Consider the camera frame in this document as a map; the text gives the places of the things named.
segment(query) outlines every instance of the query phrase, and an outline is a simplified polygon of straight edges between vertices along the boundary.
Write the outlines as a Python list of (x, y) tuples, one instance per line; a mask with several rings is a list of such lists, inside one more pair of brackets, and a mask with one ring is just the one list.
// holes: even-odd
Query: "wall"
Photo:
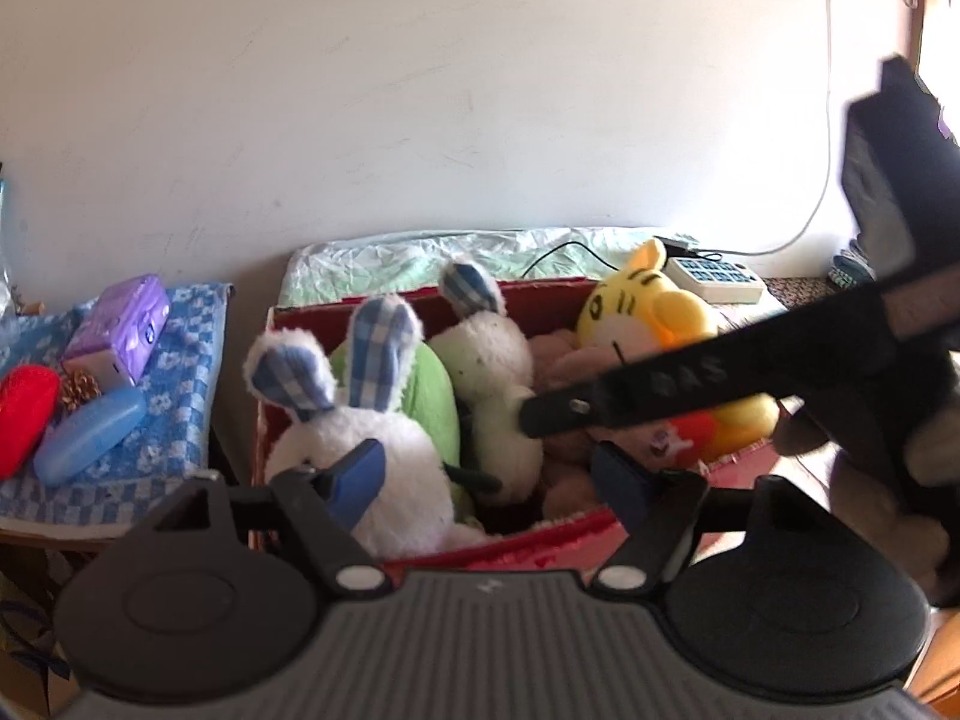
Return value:
[[(833, 0), (834, 124), (904, 36)], [(823, 0), (0, 0), (17, 280), (55, 308), (232, 280), (221, 401), (289, 252), (405, 228), (662, 224), (789, 238), (826, 167)], [(836, 186), (766, 271), (822, 271)]]

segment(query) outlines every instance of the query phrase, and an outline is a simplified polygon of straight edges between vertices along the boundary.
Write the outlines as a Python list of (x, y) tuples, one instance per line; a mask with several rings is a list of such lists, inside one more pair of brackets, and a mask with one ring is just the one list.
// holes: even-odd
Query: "white device with blue buttons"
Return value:
[(723, 260), (672, 257), (664, 273), (682, 290), (699, 295), (707, 303), (757, 303), (767, 289), (747, 266)]

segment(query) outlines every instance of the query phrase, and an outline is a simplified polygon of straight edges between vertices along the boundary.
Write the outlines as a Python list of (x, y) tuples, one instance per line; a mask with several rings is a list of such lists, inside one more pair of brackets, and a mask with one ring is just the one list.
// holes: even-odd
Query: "green plush toy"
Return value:
[[(344, 343), (330, 355), (330, 367), (338, 381), (343, 381), (346, 357)], [(460, 467), (460, 420), (453, 385), (440, 358), (426, 343), (416, 348), (414, 370), (403, 390), (400, 411), (424, 428), (445, 464)]]

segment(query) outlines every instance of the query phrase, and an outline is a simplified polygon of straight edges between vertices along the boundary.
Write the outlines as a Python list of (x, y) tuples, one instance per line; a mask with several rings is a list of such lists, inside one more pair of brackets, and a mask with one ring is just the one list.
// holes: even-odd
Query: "bunny ear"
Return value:
[(244, 378), (254, 397), (306, 422), (333, 408), (336, 380), (317, 339), (305, 330), (264, 333), (253, 342)]
[(390, 412), (400, 406), (424, 327), (399, 295), (370, 298), (350, 318), (347, 403)]
[(472, 260), (454, 260), (440, 274), (440, 294), (453, 307), (453, 313), (466, 319), (480, 311), (505, 316), (500, 288), (481, 266)]

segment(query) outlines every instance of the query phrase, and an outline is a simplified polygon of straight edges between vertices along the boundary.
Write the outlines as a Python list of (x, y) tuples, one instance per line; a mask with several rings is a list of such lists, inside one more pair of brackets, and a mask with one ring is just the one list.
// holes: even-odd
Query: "checkered tablecloth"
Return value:
[[(139, 387), (147, 418), (70, 484), (45, 488), (32, 464), (0, 484), (0, 528), (50, 538), (113, 538), (206, 466), (229, 285), (169, 290), (170, 317)], [(21, 317), (0, 346), (0, 376), (33, 362), (61, 372), (66, 343), (92, 301), (49, 317)]]

